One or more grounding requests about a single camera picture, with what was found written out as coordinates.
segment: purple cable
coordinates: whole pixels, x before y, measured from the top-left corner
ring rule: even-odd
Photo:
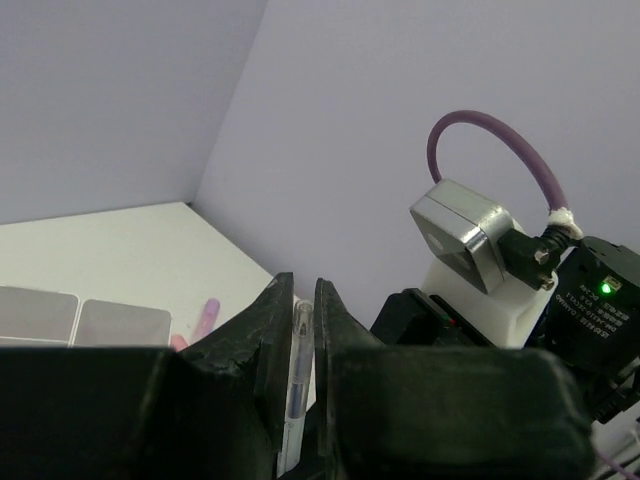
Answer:
[[[613,470],[618,472],[624,478],[627,478],[629,480],[640,480],[640,477],[638,477],[636,474],[631,473],[629,470],[625,470],[624,468],[622,468],[622,466],[620,464],[614,462],[612,459],[610,459],[609,457],[603,455],[598,450],[596,450],[596,455],[598,455],[598,458],[600,460],[602,460],[604,463],[609,465]]]
[[[551,210],[558,210],[562,207],[568,208],[562,187],[560,187],[555,175],[540,154],[536,152],[535,148],[506,123],[486,113],[473,110],[458,110],[448,113],[433,126],[427,141],[427,164],[434,182],[438,183],[442,180],[438,162],[436,161],[438,140],[442,132],[455,123],[469,123],[493,133],[527,166],[542,189],[547,202],[549,202],[549,208]]]

